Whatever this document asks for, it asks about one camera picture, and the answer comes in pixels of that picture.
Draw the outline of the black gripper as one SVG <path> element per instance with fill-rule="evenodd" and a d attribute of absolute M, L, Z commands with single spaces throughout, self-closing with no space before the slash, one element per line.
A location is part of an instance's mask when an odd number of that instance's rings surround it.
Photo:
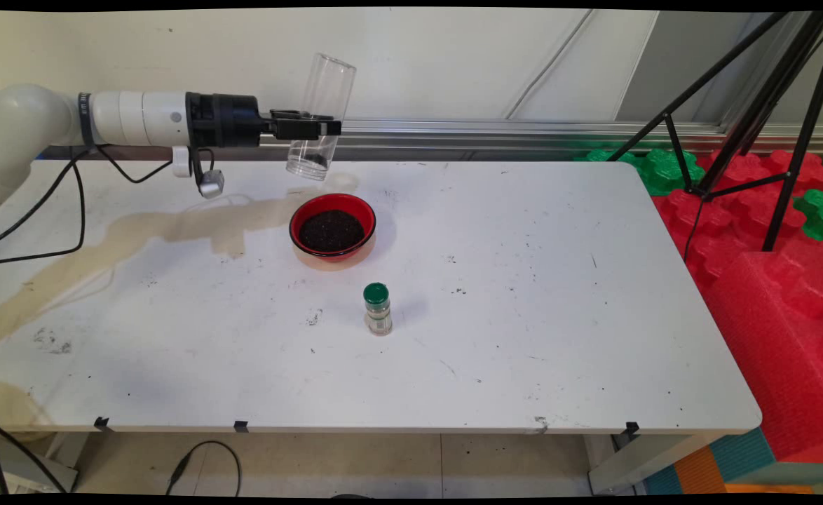
<path fill-rule="evenodd" d="M 193 148 L 257 147 L 262 135 L 277 140 L 319 140 L 341 135 L 342 122 L 331 115 L 289 109 L 261 114 L 254 95 L 185 93 L 188 146 Z"/>

